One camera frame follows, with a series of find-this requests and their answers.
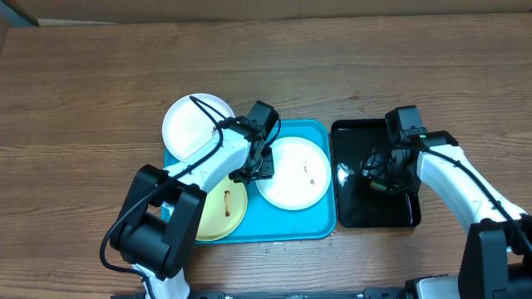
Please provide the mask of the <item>green yellow sponge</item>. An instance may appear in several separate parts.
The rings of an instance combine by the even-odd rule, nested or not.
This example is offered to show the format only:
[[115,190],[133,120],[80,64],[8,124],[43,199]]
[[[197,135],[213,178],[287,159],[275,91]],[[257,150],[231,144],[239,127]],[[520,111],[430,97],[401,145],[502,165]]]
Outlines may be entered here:
[[382,192],[386,192],[388,190],[387,184],[381,181],[372,180],[369,185],[371,188],[382,191]]

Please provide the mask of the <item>white plate with blue speck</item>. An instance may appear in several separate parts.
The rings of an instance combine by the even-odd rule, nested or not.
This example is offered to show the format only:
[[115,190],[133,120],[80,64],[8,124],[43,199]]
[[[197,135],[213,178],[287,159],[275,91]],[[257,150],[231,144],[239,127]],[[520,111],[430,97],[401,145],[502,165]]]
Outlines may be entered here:
[[271,145],[274,174],[256,182],[261,195],[285,210],[303,210],[328,191],[332,171],[324,151],[301,137],[283,137]]

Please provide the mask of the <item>yellow plate with sauce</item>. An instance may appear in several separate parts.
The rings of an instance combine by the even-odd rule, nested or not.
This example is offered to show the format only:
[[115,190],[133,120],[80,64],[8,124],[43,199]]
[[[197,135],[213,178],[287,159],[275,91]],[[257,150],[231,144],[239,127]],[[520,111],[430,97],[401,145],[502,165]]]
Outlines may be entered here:
[[247,207],[244,184],[225,177],[207,195],[195,240],[207,242],[228,236],[244,219]]

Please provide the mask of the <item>white plate with sauce streak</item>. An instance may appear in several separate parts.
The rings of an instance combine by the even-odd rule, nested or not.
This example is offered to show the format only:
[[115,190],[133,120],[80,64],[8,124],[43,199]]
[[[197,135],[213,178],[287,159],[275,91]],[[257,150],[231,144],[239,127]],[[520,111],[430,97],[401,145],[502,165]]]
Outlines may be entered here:
[[234,117],[234,112],[218,96],[195,93],[177,100],[162,123],[165,166],[205,156],[214,148],[215,125],[228,117]]

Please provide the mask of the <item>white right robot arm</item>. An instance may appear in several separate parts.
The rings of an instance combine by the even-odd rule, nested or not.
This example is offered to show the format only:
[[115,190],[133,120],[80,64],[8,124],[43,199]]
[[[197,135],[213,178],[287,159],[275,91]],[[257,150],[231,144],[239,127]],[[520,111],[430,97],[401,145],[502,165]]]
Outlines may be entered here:
[[467,234],[455,276],[417,278],[407,298],[529,298],[531,216],[501,195],[446,131],[399,135],[361,162],[373,189],[388,194],[430,187]]

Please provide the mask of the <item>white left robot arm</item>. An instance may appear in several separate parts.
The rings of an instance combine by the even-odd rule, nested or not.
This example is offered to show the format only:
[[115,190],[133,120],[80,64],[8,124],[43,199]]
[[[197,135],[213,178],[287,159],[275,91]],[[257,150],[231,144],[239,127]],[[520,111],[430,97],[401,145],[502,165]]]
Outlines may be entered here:
[[146,298],[188,297],[182,269],[195,244],[208,192],[224,177],[239,182],[271,178],[270,145],[279,131],[279,122],[222,120],[189,158],[167,169],[150,164],[139,169],[102,240],[102,265],[123,270],[106,260],[104,251],[112,247],[130,264],[126,272],[140,277]]

